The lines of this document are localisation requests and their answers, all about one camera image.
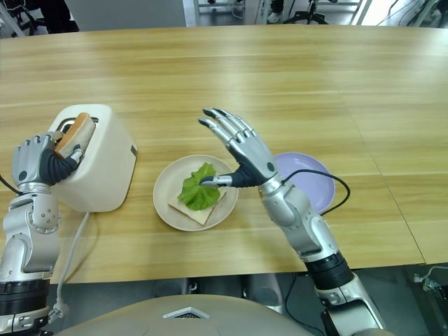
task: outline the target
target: plate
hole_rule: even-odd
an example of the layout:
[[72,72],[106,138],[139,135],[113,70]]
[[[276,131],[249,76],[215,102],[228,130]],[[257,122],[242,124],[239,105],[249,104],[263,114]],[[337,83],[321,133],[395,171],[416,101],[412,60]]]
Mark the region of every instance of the plate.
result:
[[182,231],[201,231],[217,226],[230,215],[238,200],[238,189],[226,188],[226,193],[220,199],[210,214],[205,225],[200,225],[190,217],[175,210],[168,202],[182,191],[183,180],[190,177],[205,162],[211,163],[218,175],[232,172],[229,166],[216,157],[209,155],[191,155],[178,159],[160,173],[153,190],[155,210],[168,225]]
[[[330,173],[317,159],[303,153],[287,152],[275,155],[280,175],[288,177],[298,169],[314,169]],[[335,198],[335,182],[330,177],[313,173],[299,173],[291,178],[294,185],[307,194],[311,206],[318,214],[327,209]]]

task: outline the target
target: robotic hand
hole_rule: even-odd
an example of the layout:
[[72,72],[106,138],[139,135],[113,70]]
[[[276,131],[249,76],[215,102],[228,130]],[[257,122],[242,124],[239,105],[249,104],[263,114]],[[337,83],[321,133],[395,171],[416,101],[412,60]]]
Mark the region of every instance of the robotic hand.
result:
[[12,175],[19,190],[3,219],[6,246],[0,262],[0,335],[31,335],[48,321],[46,300],[60,252],[57,229],[61,223],[50,186],[68,177],[83,156],[75,146],[69,157],[59,157],[55,146],[62,136],[61,132],[42,133],[14,152]]
[[213,118],[200,118],[240,164],[232,174],[208,176],[202,186],[258,186],[271,220],[286,235],[305,263],[325,311],[328,335],[357,335],[384,329],[377,308],[359,278],[347,265],[326,221],[311,207],[308,197],[278,173],[274,157],[256,131],[240,117],[218,108],[204,109]]

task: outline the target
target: purple bowl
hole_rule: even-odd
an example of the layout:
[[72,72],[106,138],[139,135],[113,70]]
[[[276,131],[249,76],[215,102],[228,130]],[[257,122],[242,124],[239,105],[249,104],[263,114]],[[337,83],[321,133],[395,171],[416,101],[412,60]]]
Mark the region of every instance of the purple bowl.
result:
[[[288,177],[298,169],[314,169],[320,172],[330,173],[328,169],[312,156],[287,152],[275,155],[275,161],[279,173]],[[331,178],[313,173],[298,173],[291,178],[294,185],[307,194],[313,210],[321,213],[327,209],[335,198],[335,182]]]

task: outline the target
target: green lettuce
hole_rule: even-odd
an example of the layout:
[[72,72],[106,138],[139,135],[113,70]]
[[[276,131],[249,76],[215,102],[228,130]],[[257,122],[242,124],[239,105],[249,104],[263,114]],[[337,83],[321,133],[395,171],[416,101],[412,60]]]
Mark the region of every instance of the green lettuce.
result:
[[182,192],[177,197],[189,209],[203,210],[215,205],[220,197],[217,188],[202,187],[200,181],[207,176],[216,175],[216,170],[210,163],[204,163],[198,171],[191,173],[191,177],[183,180]]

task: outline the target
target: bread slice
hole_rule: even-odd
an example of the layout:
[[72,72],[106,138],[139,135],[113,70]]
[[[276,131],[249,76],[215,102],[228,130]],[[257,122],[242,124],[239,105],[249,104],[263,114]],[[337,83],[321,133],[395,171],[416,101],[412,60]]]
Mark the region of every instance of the bread slice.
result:
[[227,192],[225,189],[220,189],[220,196],[218,198],[217,203],[214,206],[209,206],[208,208],[205,208],[203,210],[192,210],[189,209],[185,203],[180,201],[177,196],[175,195],[171,201],[168,202],[168,204],[175,208],[175,210],[180,211],[182,214],[187,215],[194,221],[198,222],[200,225],[205,225],[207,222],[207,219],[209,219],[211,212],[215,209],[216,205],[218,205],[219,201],[224,197],[225,193]]
[[73,153],[76,145],[79,145],[80,149],[85,152],[94,131],[95,123],[90,115],[79,113],[73,125],[56,145],[55,152],[63,158],[67,158]]

